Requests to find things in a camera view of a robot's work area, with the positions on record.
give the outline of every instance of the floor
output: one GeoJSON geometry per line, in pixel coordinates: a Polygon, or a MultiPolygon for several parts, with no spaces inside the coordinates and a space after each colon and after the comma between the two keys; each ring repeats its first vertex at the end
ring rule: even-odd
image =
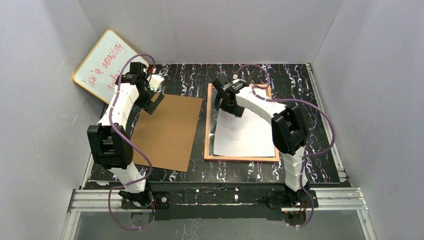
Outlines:
{"type": "MultiPolygon", "coordinates": [[[[285,171],[281,163],[204,161],[206,96],[208,83],[217,76],[232,77],[240,64],[164,64],[157,66],[157,73],[165,78],[162,93],[203,98],[195,139],[187,172],[155,168],[149,181],[193,183],[284,183],[285,171]]],[[[272,97],[296,98],[317,105],[316,94],[305,64],[265,64],[271,77],[272,97]]],[[[242,71],[241,78],[251,83],[265,83],[265,75],[258,69],[242,71]]],[[[306,152],[318,152],[329,145],[321,116],[309,107],[303,107],[307,127],[311,134],[306,152]]],[[[126,129],[133,133],[140,108],[135,107],[128,118],[126,129]]],[[[140,172],[147,167],[137,165],[140,172]]],[[[331,152],[307,159],[306,175],[312,183],[340,183],[331,152]]],[[[89,182],[117,182],[114,175],[102,166],[94,164],[89,182]]]]}
{"type": "MultiPolygon", "coordinates": [[[[147,214],[140,216],[126,212],[114,213],[125,226],[144,226],[147,214]]],[[[140,231],[122,229],[112,221],[108,212],[82,212],[76,230],[76,240],[155,239],[155,240],[365,240],[355,210],[316,211],[313,221],[296,230],[283,221],[264,218],[234,219],[174,219],[154,221],[140,231]]]]}

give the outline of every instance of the brown cardboard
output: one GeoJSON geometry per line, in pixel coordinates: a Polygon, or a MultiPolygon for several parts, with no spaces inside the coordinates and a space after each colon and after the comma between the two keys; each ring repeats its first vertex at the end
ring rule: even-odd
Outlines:
{"type": "MultiPolygon", "coordinates": [[[[152,115],[140,113],[131,141],[153,167],[187,172],[202,99],[165,94],[152,115]]],[[[132,161],[148,166],[134,150],[132,161]]]]}

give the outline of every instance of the tabletop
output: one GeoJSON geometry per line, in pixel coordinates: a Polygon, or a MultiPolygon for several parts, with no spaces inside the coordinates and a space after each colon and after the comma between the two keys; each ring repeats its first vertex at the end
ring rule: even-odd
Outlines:
{"type": "MultiPolygon", "coordinates": [[[[241,64],[163,64],[157,65],[156,73],[164,77],[163,86],[159,89],[164,94],[202,98],[199,120],[191,150],[188,171],[181,172],[162,168],[154,168],[149,181],[161,182],[193,182],[193,183],[284,183],[285,170],[280,163],[260,162],[225,162],[205,161],[205,127],[206,97],[208,84],[217,76],[232,78],[241,64]]],[[[312,88],[305,64],[262,64],[271,78],[273,99],[296,98],[317,105],[316,95],[312,88]]],[[[254,67],[244,69],[239,78],[252,84],[265,84],[266,76],[254,67]]],[[[133,107],[128,117],[127,131],[132,135],[141,109],[133,107]]],[[[327,133],[321,115],[309,106],[301,108],[310,137],[305,146],[305,153],[316,153],[329,146],[327,133]]],[[[136,165],[141,173],[149,167],[136,165]]],[[[337,168],[331,152],[308,158],[306,176],[312,183],[339,183],[337,168]]],[[[102,166],[94,163],[89,182],[117,182],[117,178],[102,166]]]]}

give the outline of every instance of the red handwritten text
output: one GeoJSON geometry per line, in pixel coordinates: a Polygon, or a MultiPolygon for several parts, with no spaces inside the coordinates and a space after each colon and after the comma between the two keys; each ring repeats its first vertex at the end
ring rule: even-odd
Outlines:
{"type": "Polygon", "coordinates": [[[95,69],[95,71],[90,71],[90,72],[92,72],[92,73],[96,73],[96,74],[98,74],[98,75],[102,75],[103,74],[103,72],[99,69],[99,68],[96,68],[95,69]]]}
{"type": "Polygon", "coordinates": [[[109,85],[107,85],[107,87],[109,88],[109,90],[114,90],[115,89],[116,81],[117,81],[117,78],[118,78],[118,76],[119,76],[120,73],[121,73],[121,71],[119,70],[118,73],[115,74],[115,75],[109,74],[109,76],[112,78],[112,83],[109,84],[109,85]]]}
{"type": "Polygon", "coordinates": [[[116,56],[122,52],[122,50],[125,51],[124,54],[127,53],[127,50],[121,44],[116,43],[115,47],[110,49],[109,54],[104,58],[101,65],[107,69],[111,65],[112,60],[116,58],[116,56]]]}
{"type": "Polygon", "coordinates": [[[94,88],[96,86],[96,77],[95,76],[91,76],[89,77],[88,82],[83,79],[81,82],[88,84],[90,87],[94,88]]]}

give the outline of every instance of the wooden board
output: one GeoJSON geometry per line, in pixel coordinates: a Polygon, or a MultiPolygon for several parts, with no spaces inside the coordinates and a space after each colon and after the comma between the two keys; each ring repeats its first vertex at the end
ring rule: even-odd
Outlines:
{"type": "MultiPolygon", "coordinates": [[[[153,167],[187,172],[202,102],[202,98],[165,94],[154,114],[140,113],[131,142],[143,149],[153,167]]],[[[138,153],[132,162],[148,166],[138,153]]]]}
{"type": "MultiPolygon", "coordinates": [[[[207,99],[206,99],[206,129],[204,134],[204,159],[208,161],[233,161],[233,162],[263,162],[263,163],[278,163],[280,162],[280,152],[275,148],[274,157],[234,157],[234,156],[216,156],[209,154],[210,143],[209,143],[209,134],[211,131],[211,111],[212,111],[212,90],[214,86],[212,83],[209,83],[207,86],[207,99]]],[[[268,87],[266,90],[266,95],[271,99],[271,87],[268,87]]]]}
{"type": "MultiPolygon", "coordinates": [[[[122,67],[136,54],[137,52],[116,32],[108,29],[72,75],[72,80],[109,104],[114,95],[115,80],[122,67]]],[[[131,62],[141,62],[149,66],[141,56],[131,62]]],[[[124,73],[129,70],[130,65],[126,67],[124,73]]]]}

